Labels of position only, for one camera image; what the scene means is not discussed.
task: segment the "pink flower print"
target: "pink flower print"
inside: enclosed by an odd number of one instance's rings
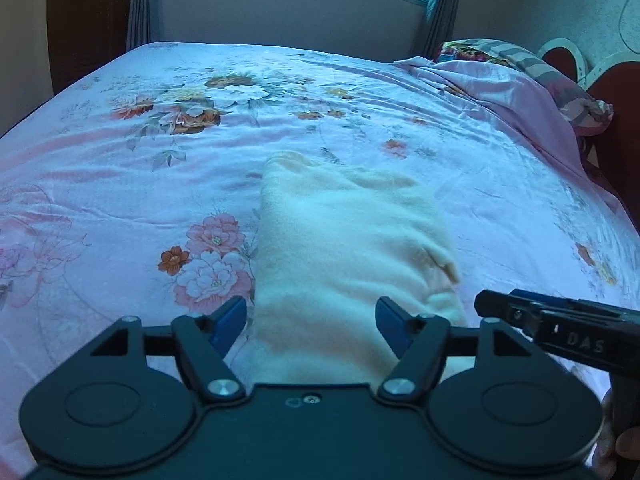
[[[5,272],[14,269],[20,260],[22,248],[18,245],[3,249],[0,247],[0,278]]]
[[[190,239],[187,250],[193,256],[213,251],[224,256],[235,251],[244,242],[244,235],[238,230],[238,222],[227,213],[208,216],[202,221],[202,225],[192,225],[187,237]]]
[[[238,253],[203,252],[180,270],[175,301],[192,312],[211,314],[233,296],[249,298],[252,280]]]
[[[80,254],[78,241],[70,242],[66,237],[70,227],[71,221],[64,217],[31,225],[18,216],[0,216],[0,285],[4,286],[4,304],[25,306],[42,283],[53,283],[63,275],[65,263]]]

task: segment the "black handheld device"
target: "black handheld device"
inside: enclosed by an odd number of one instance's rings
[[[638,313],[518,290],[483,291],[475,307],[480,327],[461,328],[380,298],[376,325],[399,361],[376,391],[247,392],[223,361],[246,322],[243,298],[169,326],[124,317],[25,396],[20,426],[38,463],[27,478],[596,480],[584,460],[599,400],[545,352],[623,378],[615,413],[629,427]],[[147,366],[151,355],[174,357],[182,381]],[[440,381],[456,356],[476,363]]]

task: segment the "cable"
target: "cable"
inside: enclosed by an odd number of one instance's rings
[[[618,18],[618,34],[620,35],[620,40],[622,40],[622,43],[625,44],[625,46],[634,54],[638,54],[638,56],[640,56],[640,52],[638,52],[637,50],[633,50],[629,44],[625,41],[625,38],[622,36],[622,16],[625,15],[625,10],[626,10],[626,6],[628,6],[629,2],[631,0],[626,0],[625,4],[622,6],[622,10],[620,11],[620,17]]]

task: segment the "wooden door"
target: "wooden door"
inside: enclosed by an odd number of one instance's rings
[[[47,0],[55,94],[124,54],[130,0]]]

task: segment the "circular mount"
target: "circular mount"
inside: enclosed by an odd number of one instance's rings
[[[542,474],[582,462],[600,431],[597,397],[575,378],[461,372],[431,393],[441,443],[463,460],[503,474]]]
[[[184,434],[194,419],[188,390],[162,372],[119,360],[68,362],[27,394],[20,426],[37,460],[73,470],[127,467]]]

